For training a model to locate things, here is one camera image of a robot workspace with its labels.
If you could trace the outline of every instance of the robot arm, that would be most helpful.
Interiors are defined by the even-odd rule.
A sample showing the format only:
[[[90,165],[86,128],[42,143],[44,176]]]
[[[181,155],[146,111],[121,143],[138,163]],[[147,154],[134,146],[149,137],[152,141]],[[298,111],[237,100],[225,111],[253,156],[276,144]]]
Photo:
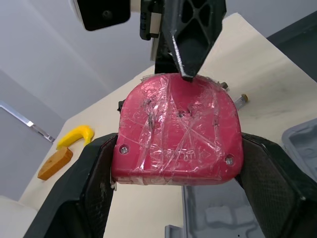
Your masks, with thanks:
[[[98,30],[140,12],[140,37],[153,38],[155,73],[180,72],[191,81],[222,30],[225,0],[75,0],[84,27]]]

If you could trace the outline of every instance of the yellow banana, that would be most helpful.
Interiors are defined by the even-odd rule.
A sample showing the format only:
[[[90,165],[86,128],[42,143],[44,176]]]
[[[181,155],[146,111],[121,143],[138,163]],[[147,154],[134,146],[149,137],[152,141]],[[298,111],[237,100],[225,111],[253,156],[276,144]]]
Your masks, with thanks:
[[[94,137],[94,131],[88,125],[80,125],[74,129],[72,129],[69,133],[67,133],[58,143],[57,150],[59,150],[63,146],[70,146],[80,138],[85,139],[85,144],[87,145],[91,142],[91,139]]]

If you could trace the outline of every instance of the screw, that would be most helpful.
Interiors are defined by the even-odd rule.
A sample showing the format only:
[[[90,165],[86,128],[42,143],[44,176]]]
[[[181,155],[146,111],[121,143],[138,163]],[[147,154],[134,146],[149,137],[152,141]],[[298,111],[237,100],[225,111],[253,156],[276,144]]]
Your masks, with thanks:
[[[113,14],[112,14],[111,11],[106,10],[106,11],[103,12],[103,18],[104,18],[105,20],[111,20],[112,17],[113,17]]]
[[[127,154],[128,152],[129,152],[129,149],[128,149],[128,147],[127,147],[126,145],[123,145],[123,146],[120,147],[120,153],[121,153],[122,155],[125,155],[125,154]]]
[[[231,156],[226,158],[226,164],[230,166],[233,165],[233,158]]]
[[[237,110],[240,110],[241,108],[243,108],[244,105],[246,105],[248,101],[248,96],[245,94],[241,94],[241,96],[236,101],[234,101],[234,105],[236,106]]]

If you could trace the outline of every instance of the wall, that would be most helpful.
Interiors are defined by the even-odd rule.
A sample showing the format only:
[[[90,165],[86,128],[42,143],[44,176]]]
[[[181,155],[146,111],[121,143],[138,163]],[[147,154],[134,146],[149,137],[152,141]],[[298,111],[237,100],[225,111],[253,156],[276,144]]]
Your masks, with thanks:
[[[0,70],[0,102],[54,138],[64,120]],[[0,195],[18,200],[52,144],[0,109]]]
[[[240,13],[268,37],[317,10],[316,0],[226,0],[227,15]]]
[[[67,0],[2,1],[0,67],[68,119],[151,65],[138,22],[88,32]]]

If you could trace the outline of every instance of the plastic wrap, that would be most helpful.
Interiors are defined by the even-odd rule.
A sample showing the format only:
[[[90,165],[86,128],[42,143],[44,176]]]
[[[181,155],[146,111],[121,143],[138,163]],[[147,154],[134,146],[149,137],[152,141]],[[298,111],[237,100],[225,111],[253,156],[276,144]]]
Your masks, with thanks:
[[[120,183],[220,184],[243,163],[234,103],[218,83],[179,74],[146,78],[120,114],[111,173]]]

